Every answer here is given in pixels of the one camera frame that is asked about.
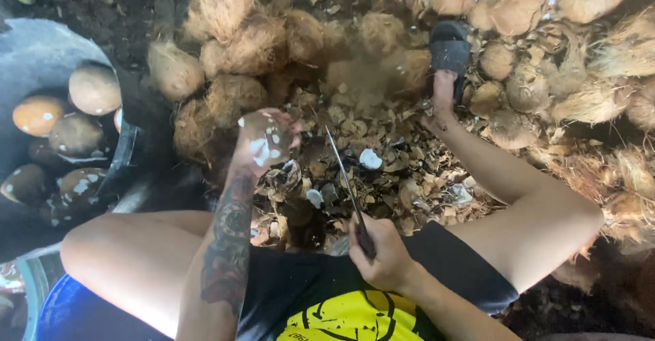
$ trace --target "person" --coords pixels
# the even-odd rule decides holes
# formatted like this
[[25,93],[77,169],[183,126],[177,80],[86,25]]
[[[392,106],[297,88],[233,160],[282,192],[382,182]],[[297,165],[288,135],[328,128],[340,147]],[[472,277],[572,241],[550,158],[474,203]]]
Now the person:
[[[507,209],[446,228],[430,222],[403,238],[390,220],[365,215],[374,260],[362,253],[353,224],[349,256],[250,246],[253,194],[269,165],[253,162],[242,129],[213,217],[105,214],[64,239],[65,269],[180,341],[516,340],[487,314],[575,254],[597,234],[602,213],[561,181],[469,133],[453,111],[462,77],[453,68],[461,66],[433,67],[433,116],[423,126]],[[288,115],[266,112],[299,131]]]

